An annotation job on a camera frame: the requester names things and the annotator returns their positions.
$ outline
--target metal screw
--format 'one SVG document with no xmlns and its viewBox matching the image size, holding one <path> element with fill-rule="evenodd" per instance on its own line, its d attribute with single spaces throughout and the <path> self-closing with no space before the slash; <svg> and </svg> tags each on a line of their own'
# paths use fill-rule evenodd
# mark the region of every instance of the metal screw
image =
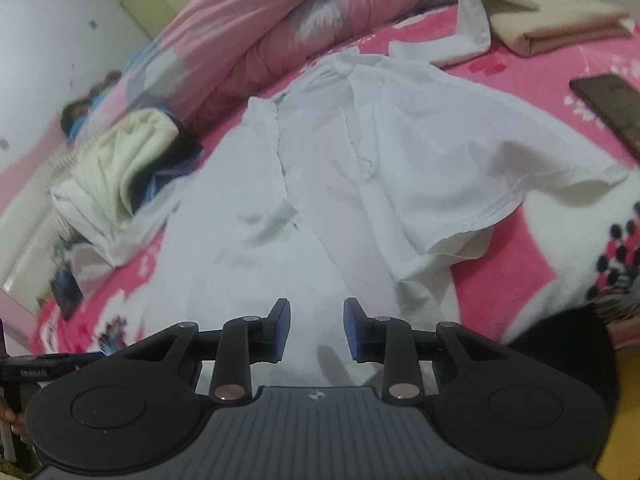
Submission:
<svg viewBox="0 0 640 480">
<path fill-rule="evenodd" d="M 420 394 L 420 388 L 415 384 L 398 383 L 389 388 L 389 395 L 396 399 L 413 399 Z"/>
<path fill-rule="evenodd" d="M 213 391 L 220 400 L 238 400 L 244 397 L 245 393 L 245 389 L 240 384 L 223 384 Z"/>
</svg>

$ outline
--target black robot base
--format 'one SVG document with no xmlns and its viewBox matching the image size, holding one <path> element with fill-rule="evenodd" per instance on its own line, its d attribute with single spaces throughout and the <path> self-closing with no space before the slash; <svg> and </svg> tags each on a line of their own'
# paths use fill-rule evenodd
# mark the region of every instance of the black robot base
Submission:
<svg viewBox="0 0 640 480">
<path fill-rule="evenodd" d="M 600 397 L 557 370 L 450 322 L 419 332 L 344 303 L 352 357 L 384 365 L 368 387 L 261 387 L 281 360 L 290 305 L 222 330 L 184 322 L 44 388 L 26 425 L 37 480 L 597 479 Z M 208 396 L 194 388 L 215 360 Z M 420 361 L 439 394 L 427 396 Z"/>
</svg>

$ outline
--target cream blanket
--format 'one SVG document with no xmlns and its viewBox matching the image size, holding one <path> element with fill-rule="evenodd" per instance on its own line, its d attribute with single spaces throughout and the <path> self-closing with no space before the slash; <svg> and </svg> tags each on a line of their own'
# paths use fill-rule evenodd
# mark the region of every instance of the cream blanket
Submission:
<svg viewBox="0 0 640 480">
<path fill-rule="evenodd" d="M 130 113 L 79 150 L 68 177 L 51 186 L 53 203 L 62 219 L 91 244 L 90 248 L 81 248 L 83 262 L 90 260 L 95 269 L 103 259 L 108 271 L 126 263 L 158 232 L 179 203 L 187 179 L 168 184 L 135 215 L 129 187 L 132 179 L 165 153 L 177 136 L 178 127 L 158 110 Z M 81 284 L 76 271 L 74 275 Z M 94 272 L 100 276 L 104 273 L 103 269 Z"/>
<path fill-rule="evenodd" d="M 630 36 L 623 7 L 598 0 L 482 0 L 491 28 L 520 56 L 566 44 Z"/>
</svg>

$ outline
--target white cloth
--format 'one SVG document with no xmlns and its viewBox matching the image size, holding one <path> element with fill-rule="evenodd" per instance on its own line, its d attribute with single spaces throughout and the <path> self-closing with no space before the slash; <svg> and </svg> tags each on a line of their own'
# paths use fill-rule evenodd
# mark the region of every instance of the white cloth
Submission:
<svg viewBox="0 0 640 480">
<path fill-rule="evenodd" d="M 490 46 L 491 29 L 482 1 L 458 0 L 455 34 L 422 43 L 392 41 L 389 57 L 447 66 L 484 54 Z"/>
<path fill-rule="evenodd" d="M 457 319 L 449 266 L 529 189 L 626 171 L 508 94 L 423 62 L 341 53 L 272 100 L 207 161 L 170 219 L 145 327 L 219 328 L 292 303 L 284 361 L 258 384 L 353 384 L 342 302 L 419 328 Z"/>
</svg>

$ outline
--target ribbed surface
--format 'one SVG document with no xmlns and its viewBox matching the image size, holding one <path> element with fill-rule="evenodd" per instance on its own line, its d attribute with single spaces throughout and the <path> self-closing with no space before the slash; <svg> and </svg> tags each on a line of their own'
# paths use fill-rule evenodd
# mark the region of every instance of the ribbed surface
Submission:
<svg viewBox="0 0 640 480">
<path fill-rule="evenodd" d="M 84 477 L 48 468 L 36 478 Z M 180 455 L 144 472 L 117 478 L 596 480 L 599 477 L 586 467 L 527 476 L 479 464 L 443 443 L 418 410 L 388 406 L 370 388 L 265 388 L 253 404 L 217 411 L 200 436 Z"/>
</svg>

